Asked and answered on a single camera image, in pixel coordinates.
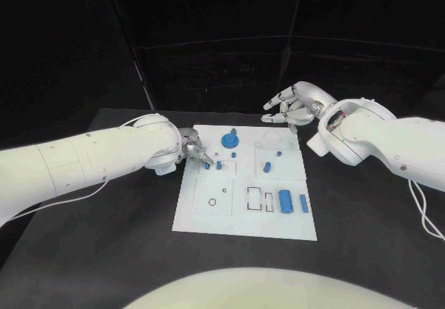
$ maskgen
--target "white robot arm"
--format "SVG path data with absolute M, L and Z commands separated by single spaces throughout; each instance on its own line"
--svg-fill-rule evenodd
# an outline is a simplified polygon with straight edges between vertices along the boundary
M 196 130 L 177 129 L 159 114 L 133 126 L 0 151 L 0 226 L 36 203 L 143 167 L 173 172 L 187 156 L 213 163 Z
M 317 155 L 328 152 L 357 165 L 376 156 L 389 170 L 406 179 L 445 191 L 445 123 L 424 118 L 398 119 L 373 100 L 337 101 L 308 82 L 298 82 L 264 105 L 280 104 L 280 114 L 265 115 L 265 122 L 295 125 L 320 119 L 318 133 L 308 146 Z

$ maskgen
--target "wire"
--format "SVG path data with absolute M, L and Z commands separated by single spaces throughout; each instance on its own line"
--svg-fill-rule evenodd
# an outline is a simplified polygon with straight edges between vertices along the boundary
M 130 124 L 133 121 L 138 120 L 140 118 L 144 118 L 144 117 L 148 116 L 148 115 L 151 115 L 151 114 L 143 115 L 143 116 L 137 117 L 136 119 L 131 119 L 131 120 L 127 121 L 123 125 L 120 125 L 120 127 L 124 127 L 124 126 L 125 126 L 127 124 Z M 12 220 L 19 219 L 20 217 L 26 216 L 28 214 L 32 214 L 33 212 L 36 212 L 36 211 L 45 209 L 46 207 L 51 207 L 51 206 L 55 206 L 55 205 L 59 205 L 59 204 L 65 204 L 65 203 L 69 203 L 69 202 L 72 202 L 72 201 L 79 201 L 79 200 L 84 200 L 85 198 L 89 198 L 91 196 L 94 196 L 94 195 L 102 190 L 102 188 L 105 187 L 107 183 L 108 183 L 108 180 L 107 180 L 105 183 L 101 185 L 101 188 L 100 188 L 92 194 L 89 194 L 89 195 L 87 195 L 87 196 L 84 196 L 84 197 L 81 197 L 81 198 L 75 198 L 75 199 L 72 199 L 72 200 L 58 201 L 56 203 L 48 204 L 48 205 L 45 205 L 45 206 L 42 206 L 42 207 L 33 209 L 32 211 L 28 211 L 25 214 L 20 214 L 19 216 L 12 217 L 7 221 L 12 221 Z
M 421 196 L 422 196 L 422 200 L 424 200 L 424 207 L 421 207 L 421 203 L 419 203 L 418 197 L 415 196 L 415 191 L 412 189 L 412 184 L 411 184 L 412 182 L 415 183 L 415 186 L 416 186 L 416 188 L 418 188 L 418 190 L 421 192 Z M 422 191 L 418 183 L 415 181 L 412 181 L 412 180 L 408 180 L 408 186 L 411 187 L 411 194 L 412 194 L 412 197 L 415 199 L 415 204 L 416 204 L 418 209 L 419 209 L 421 214 L 422 214 L 422 226 L 424 226 L 424 229 L 434 237 L 441 238 L 445 241 L 444 234 L 441 233 L 441 231 L 438 230 L 437 226 L 434 225 L 434 223 L 431 222 L 431 220 L 428 219 L 428 216 L 426 216 L 426 198 L 425 198 L 424 191 Z M 429 225 L 434 228 L 437 233 L 434 233 L 429 230 L 429 228 L 426 227 L 425 221 L 429 223 Z
M 105 184 L 107 184 L 107 183 L 108 183 L 108 180 L 107 180 L 105 183 L 101 185 L 101 188 L 100 188 L 92 194 L 89 194 L 89 195 L 87 195 L 87 196 L 84 196 L 84 197 L 81 197 L 81 198 L 75 198 L 75 199 L 68 200 L 68 201 L 58 201 L 56 203 L 52 203 L 52 204 L 49 204 L 49 205 L 45 205 L 45 206 L 42 206 L 42 207 L 33 209 L 32 211 L 28 211 L 25 214 L 20 214 L 19 216 L 12 217 L 7 221 L 12 221 L 12 220 L 17 219 L 17 218 L 26 216 L 28 214 L 32 214 L 33 212 L 39 211 L 40 209 L 43 209 L 43 208 L 46 208 L 46 207 L 55 206 L 55 205 L 58 205 L 58 204 L 69 203 L 71 201 L 79 201 L 79 200 L 84 200 L 85 198 L 89 198 L 91 196 L 94 196 L 94 195 L 101 191 L 101 189 L 105 187 Z

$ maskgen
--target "small blue piece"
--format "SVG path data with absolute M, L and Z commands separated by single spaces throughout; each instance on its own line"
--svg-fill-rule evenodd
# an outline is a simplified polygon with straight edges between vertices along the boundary
M 271 171 L 271 162 L 267 162 L 264 165 L 264 172 L 268 173 Z
M 282 214 L 291 214 L 294 212 L 292 199 L 290 198 L 290 191 L 281 190 L 278 192 L 280 196 L 280 207 Z
M 304 213 L 308 213 L 308 204 L 305 203 L 305 195 L 300 195 L 300 200 L 301 200 L 301 209 L 304 210 Z
M 222 139 L 220 139 L 220 144 L 232 149 L 238 146 L 238 143 L 239 143 L 239 139 L 238 139 L 238 136 L 236 136 L 236 130 L 232 129 L 231 133 L 226 134 Z

